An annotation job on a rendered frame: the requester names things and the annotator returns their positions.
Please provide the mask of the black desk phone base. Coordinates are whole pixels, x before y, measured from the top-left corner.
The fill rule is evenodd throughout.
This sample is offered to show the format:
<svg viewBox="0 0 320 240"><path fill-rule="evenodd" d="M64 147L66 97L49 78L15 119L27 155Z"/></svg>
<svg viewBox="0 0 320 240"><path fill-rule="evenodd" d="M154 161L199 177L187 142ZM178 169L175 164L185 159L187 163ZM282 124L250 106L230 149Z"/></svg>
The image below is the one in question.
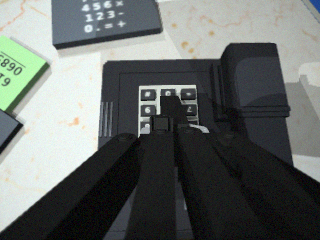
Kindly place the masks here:
<svg viewBox="0 0 320 240"><path fill-rule="evenodd" d="M114 136L140 136L149 118L160 114L160 96L179 96L189 125L204 126L211 136L230 130L222 114L220 59L112 60L103 64L98 149ZM97 149L97 150L98 150ZM175 169L177 240L194 240ZM137 185L103 240L123 240Z"/></svg>

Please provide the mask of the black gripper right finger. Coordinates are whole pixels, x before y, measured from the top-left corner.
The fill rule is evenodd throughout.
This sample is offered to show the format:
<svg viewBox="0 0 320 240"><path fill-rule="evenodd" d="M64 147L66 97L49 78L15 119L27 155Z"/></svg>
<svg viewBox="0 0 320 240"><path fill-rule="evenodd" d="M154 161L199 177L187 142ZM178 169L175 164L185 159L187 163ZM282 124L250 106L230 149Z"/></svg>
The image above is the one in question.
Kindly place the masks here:
<svg viewBox="0 0 320 240"><path fill-rule="evenodd" d="M169 98L194 240L320 240L320 182L239 133L189 125Z"/></svg>

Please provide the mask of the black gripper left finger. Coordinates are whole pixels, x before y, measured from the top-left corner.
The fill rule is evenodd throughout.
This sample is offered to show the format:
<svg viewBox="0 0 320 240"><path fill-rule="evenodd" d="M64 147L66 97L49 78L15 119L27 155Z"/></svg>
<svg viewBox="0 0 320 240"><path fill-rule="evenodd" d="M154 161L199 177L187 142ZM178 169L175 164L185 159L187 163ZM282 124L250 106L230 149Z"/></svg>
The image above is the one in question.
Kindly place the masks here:
<svg viewBox="0 0 320 240"><path fill-rule="evenodd" d="M140 136L114 136L0 232L0 240L103 240L136 192L124 240L177 240L169 96Z"/></svg>

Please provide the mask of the dark grey pocket calculator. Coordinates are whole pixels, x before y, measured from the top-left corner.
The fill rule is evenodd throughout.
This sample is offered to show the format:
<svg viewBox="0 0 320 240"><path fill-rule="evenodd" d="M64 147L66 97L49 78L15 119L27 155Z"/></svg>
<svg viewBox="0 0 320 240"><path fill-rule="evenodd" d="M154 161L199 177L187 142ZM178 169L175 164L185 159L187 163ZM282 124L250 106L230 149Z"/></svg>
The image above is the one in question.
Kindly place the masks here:
<svg viewBox="0 0 320 240"><path fill-rule="evenodd" d="M56 50L160 34L155 0L51 0Z"/></svg>

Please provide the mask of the black telephone handset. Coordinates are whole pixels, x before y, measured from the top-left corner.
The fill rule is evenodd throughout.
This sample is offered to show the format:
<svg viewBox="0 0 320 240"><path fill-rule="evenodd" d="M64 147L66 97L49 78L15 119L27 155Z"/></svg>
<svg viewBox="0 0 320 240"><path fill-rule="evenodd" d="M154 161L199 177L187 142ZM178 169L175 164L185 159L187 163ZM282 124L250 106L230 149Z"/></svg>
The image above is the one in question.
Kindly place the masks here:
<svg viewBox="0 0 320 240"><path fill-rule="evenodd" d="M229 43L218 69L222 114L237 132L294 166L288 105L275 43Z"/></svg>

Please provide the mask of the light green sticky note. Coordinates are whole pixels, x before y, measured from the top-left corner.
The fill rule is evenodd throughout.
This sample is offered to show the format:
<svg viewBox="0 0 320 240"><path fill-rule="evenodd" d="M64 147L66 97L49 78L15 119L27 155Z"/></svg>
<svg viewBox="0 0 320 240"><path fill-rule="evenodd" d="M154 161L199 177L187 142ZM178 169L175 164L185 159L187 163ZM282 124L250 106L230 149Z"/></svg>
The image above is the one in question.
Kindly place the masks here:
<svg viewBox="0 0 320 240"><path fill-rule="evenodd" d="M2 35L0 37L0 109L11 113L49 64Z"/></svg>

